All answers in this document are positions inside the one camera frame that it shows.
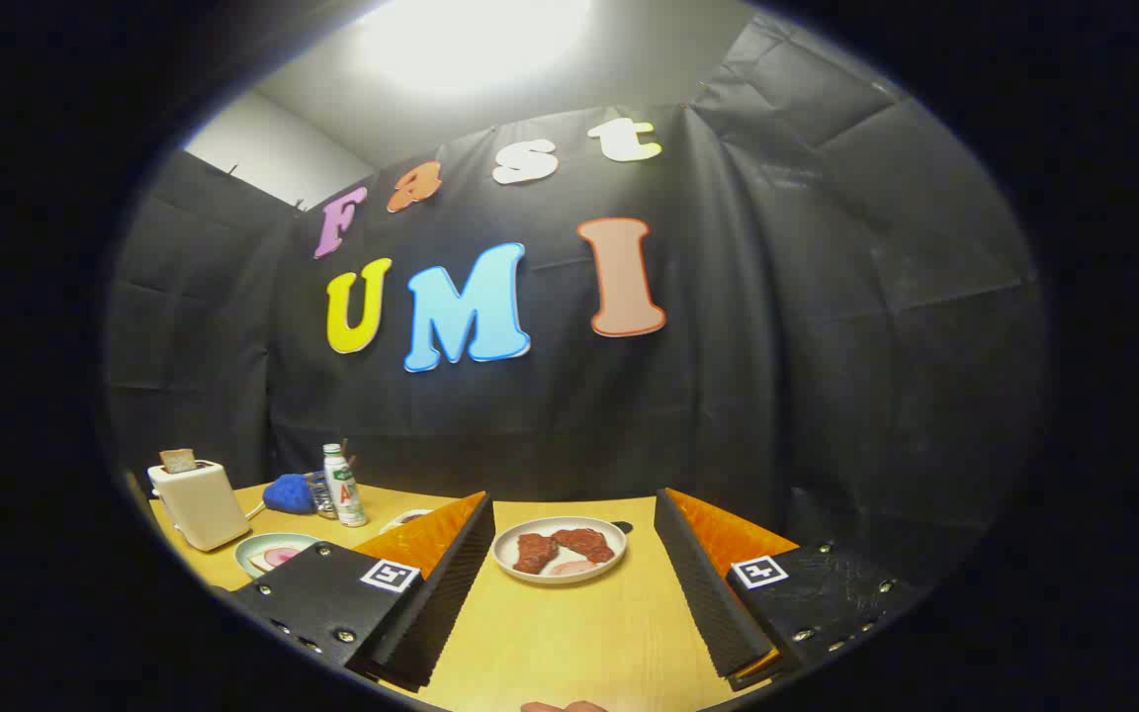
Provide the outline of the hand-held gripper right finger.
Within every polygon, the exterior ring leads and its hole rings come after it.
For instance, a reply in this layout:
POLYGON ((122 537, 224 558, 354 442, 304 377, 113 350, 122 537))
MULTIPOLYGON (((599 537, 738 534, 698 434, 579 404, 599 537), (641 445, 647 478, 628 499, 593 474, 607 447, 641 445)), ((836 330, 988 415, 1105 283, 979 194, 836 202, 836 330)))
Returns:
POLYGON ((796 545, 659 489, 653 527, 718 676, 741 690, 849 654, 917 604, 917 587, 831 541, 796 545))

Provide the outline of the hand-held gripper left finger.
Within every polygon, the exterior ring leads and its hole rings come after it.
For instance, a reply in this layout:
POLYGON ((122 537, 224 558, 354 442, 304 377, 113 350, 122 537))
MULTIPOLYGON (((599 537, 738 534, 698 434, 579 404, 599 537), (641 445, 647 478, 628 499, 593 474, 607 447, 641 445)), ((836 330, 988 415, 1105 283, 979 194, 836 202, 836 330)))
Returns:
POLYGON ((330 666, 416 691, 431 684, 493 537, 492 499, 480 491, 364 545, 308 545, 231 599, 330 666))

